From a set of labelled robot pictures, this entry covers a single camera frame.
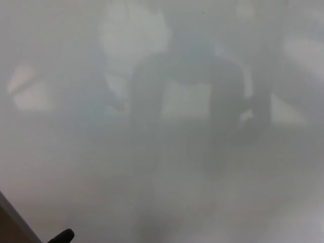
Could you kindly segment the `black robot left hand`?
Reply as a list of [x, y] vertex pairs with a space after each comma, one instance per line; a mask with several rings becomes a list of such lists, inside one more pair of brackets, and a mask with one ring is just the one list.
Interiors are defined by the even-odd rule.
[[74, 237], [74, 231], [68, 228], [49, 240], [48, 243], [70, 243], [74, 239]]

